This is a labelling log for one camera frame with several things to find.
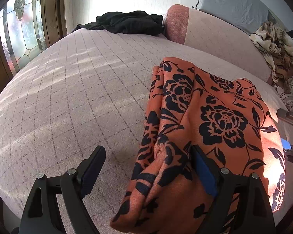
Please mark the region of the brown floral blanket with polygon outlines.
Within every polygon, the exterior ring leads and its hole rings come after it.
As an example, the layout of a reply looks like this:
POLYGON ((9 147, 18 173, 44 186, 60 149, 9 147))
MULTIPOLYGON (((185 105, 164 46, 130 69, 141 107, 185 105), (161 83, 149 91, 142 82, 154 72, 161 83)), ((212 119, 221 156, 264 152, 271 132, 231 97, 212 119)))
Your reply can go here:
POLYGON ((272 81, 289 92, 289 71, 293 66, 293 38, 271 21, 264 22, 250 40, 272 71, 272 81))

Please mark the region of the pink quilted bolster pillow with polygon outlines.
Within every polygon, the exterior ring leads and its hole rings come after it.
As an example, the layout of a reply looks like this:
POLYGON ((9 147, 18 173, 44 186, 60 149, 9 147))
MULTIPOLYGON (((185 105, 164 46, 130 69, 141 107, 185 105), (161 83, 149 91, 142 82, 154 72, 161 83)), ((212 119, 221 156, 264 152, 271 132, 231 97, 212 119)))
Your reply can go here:
POLYGON ((228 61, 264 82, 271 75, 248 34, 208 13, 175 4, 167 11, 164 34, 170 41, 228 61))

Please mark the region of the grey blue cushion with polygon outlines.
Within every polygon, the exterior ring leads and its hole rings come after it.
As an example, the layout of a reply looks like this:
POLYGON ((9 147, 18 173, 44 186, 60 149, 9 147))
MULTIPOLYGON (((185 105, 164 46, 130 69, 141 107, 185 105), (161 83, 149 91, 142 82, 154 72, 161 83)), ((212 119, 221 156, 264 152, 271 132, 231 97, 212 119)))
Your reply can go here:
POLYGON ((260 0, 197 0, 193 7, 239 28, 251 35, 264 22, 277 20, 260 0))

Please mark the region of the orange black floral garment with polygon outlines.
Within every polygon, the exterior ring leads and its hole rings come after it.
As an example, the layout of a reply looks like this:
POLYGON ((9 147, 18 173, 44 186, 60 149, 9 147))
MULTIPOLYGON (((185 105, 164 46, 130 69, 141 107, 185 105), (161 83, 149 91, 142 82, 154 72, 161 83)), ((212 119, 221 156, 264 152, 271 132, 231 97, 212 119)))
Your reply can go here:
POLYGON ((113 229, 194 233, 199 228, 213 197, 190 163, 192 146, 233 174, 258 174, 271 209, 280 209, 285 192, 280 134, 251 81, 228 81, 188 61, 164 58, 153 69, 144 124, 113 229))

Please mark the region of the stained glass wooden door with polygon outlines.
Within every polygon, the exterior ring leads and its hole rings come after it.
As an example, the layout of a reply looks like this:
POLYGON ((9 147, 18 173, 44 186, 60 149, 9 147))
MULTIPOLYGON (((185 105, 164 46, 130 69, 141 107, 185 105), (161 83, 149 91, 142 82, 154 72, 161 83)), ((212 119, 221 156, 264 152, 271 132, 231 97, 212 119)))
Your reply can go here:
POLYGON ((64 0, 0 0, 0 93, 22 68, 66 35, 64 0))

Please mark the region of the black cloth pile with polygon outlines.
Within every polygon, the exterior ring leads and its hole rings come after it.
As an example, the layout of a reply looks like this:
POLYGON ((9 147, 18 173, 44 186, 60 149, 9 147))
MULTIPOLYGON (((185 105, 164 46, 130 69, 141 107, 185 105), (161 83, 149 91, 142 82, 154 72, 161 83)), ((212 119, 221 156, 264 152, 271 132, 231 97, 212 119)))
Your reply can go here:
POLYGON ((145 11, 128 13, 108 12, 96 17, 96 21, 87 24, 78 24, 73 30, 81 28, 87 30, 107 30, 111 33, 146 34, 156 36, 163 33, 163 16, 147 14, 145 11))

